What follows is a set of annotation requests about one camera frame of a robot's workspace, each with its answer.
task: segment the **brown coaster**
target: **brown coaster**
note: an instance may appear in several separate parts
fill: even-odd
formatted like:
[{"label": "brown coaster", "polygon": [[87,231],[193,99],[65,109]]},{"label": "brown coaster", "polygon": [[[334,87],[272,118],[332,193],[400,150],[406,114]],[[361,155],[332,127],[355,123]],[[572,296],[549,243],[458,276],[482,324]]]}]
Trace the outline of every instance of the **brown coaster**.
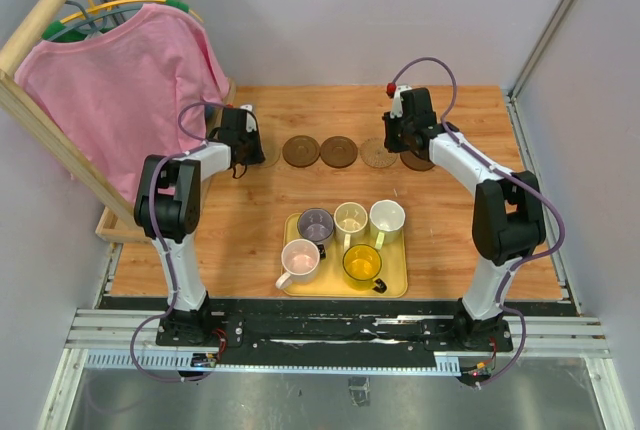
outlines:
[{"label": "brown coaster", "polygon": [[320,147],[320,158],[333,168],[345,168],[358,158],[358,147],[347,137],[327,138]]},{"label": "brown coaster", "polygon": [[262,153],[264,153],[265,161],[260,165],[257,165],[257,167],[273,167],[278,162],[278,160],[280,160],[280,145],[278,145],[273,140],[263,140],[260,143],[262,143]]},{"label": "brown coaster", "polygon": [[426,172],[427,170],[431,170],[435,165],[427,160],[422,160],[421,158],[416,157],[412,151],[402,152],[400,154],[400,160],[411,170],[415,170],[416,172]]},{"label": "brown coaster", "polygon": [[370,138],[360,145],[360,158],[370,167],[385,168],[395,163],[398,154],[384,148],[384,140],[381,138]]},{"label": "brown coaster", "polygon": [[320,156],[320,146],[315,139],[297,135],[287,140],[282,147],[282,156],[292,167],[304,168],[313,165]]}]

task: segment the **glass mug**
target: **glass mug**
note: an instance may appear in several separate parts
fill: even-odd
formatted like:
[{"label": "glass mug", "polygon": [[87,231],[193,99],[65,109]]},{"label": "glass mug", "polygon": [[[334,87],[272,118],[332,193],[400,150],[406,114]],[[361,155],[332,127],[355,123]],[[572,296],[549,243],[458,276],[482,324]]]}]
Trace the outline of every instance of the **glass mug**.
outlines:
[{"label": "glass mug", "polygon": [[325,257],[325,249],[331,243],[333,231],[333,217],[322,208],[305,210],[298,219],[298,233],[302,238],[316,244],[322,258]]},{"label": "glass mug", "polygon": [[393,200],[380,200],[371,207],[369,222],[371,222],[371,237],[376,250],[380,250],[386,243],[393,242],[404,227],[404,209]]},{"label": "glass mug", "polygon": [[276,282],[280,290],[292,283],[309,283],[318,275],[320,251],[309,240],[299,238],[287,243],[280,259],[284,267],[284,273]]},{"label": "glass mug", "polygon": [[354,245],[342,258],[344,278],[355,290],[373,290],[378,293],[387,291],[387,284],[377,278],[382,270],[382,257],[369,245]]},{"label": "glass mug", "polygon": [[342,245],[343,253],[352,245],[364,242],[369,217],[362,205],[354,202],[343,203],[336,208],[333,221],[336,227],[336,239]]}]

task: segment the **wooden clothes rack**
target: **wooden clothes rack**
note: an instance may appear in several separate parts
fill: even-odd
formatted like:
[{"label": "wooden clothes rack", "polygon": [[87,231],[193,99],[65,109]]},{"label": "wooden clothes rack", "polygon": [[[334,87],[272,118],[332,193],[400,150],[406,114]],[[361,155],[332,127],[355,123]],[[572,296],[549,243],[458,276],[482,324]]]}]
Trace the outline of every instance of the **wooden clothes rack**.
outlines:
[{"label": "wooden clothes rack", "polygon": [[[36,140],[38,140],[72,175],[84,183],[105,205],[97,233],[108,223],[106,235],[110,241],[140,241],[144,235],[133,219],[133,207],[107,181],[105,176],[62,133],[43,110],[15,83],[13,76],[42,33],[54,19],[66,0],[38,0],[29,14],[0,50],[0,106],[9,112]],[[235,94],[231,90],[225,100],[230,103]],[[202,199],[209,188],[203,183]]]}]

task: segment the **yellow tray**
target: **yellow tray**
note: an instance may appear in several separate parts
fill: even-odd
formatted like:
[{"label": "yellow tray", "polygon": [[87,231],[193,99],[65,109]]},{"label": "yellow tray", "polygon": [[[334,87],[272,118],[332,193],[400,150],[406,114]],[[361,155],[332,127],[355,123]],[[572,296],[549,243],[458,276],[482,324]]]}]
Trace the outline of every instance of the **yellow tray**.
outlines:
[{"label": "yellow tray", "polygon": [[[294,213],[284,224],[284,245],[296,238],[300,213]],[[404,233],[392,243],[384,245],[380,252],[382,270],[379,278],[387,284],[387,291],[380,294],[373,290],[354,290],[344,281],[341,245],[335,239],[326,249],[327,258],[320,262],[318,276],[310,283],[292,283],[283,291],[292,297],[345,297],[345,298],[399,298],[407,291],[407,259],[404,250]]]}]

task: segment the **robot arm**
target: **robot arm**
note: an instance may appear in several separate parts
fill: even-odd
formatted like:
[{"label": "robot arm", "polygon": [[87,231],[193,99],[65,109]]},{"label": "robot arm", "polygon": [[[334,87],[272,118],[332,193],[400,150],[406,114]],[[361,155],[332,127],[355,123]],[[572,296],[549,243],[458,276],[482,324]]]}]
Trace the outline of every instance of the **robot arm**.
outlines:
[{"label": "robot arm", "polygon": [[[171,255],[176,275],[178,297],[174,310],[198,312],[208,299],[196,258],[194,231],[200,220],[200,184],[212,175],[235,167],[262,163],[264,154],[252,107],[225,108],[215,141],[207,140],[199,149],[167,162],[151,188],[155,168],[164,157],[150,155],[144,162],[134,218],[151,239],[161,256],[162,268],[169,288],[172,288],[166,253]],[[155,214],[160,232],[168,246],[165,252],[151,225],[149,195],[155,195]]]},{"label": "robot arm", "polygon": [[[457,317],[459,330],[466,335],[492,327],[502,317],[500,306],[514,276],[510,269],[545,239],[540,201],[494,170],[511,174],[537,190],[535,175],[499,165],[448,124],[458,139],[455,141],[438,123],[425,88],[399,86],[393,94],[391,111],[384,114],[383,120],[389,151],[410,150],[443,167],[474,197],[472,235],[480,256]],[[462,144],[474,150],[488,166]],[[515,210],[508,213],[505,202],[515,205]]]}]

